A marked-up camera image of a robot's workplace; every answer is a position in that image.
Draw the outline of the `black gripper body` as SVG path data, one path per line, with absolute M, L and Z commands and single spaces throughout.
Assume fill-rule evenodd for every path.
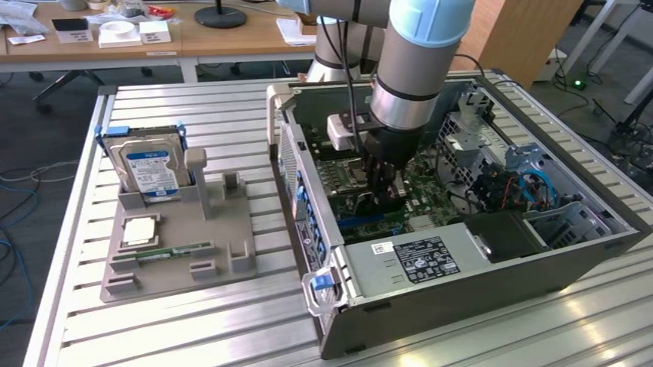
M 413 159 L 423 128 L 397 130 L 382 127 L 366 132 L 363 148 L 369 173 L 402 170 Z

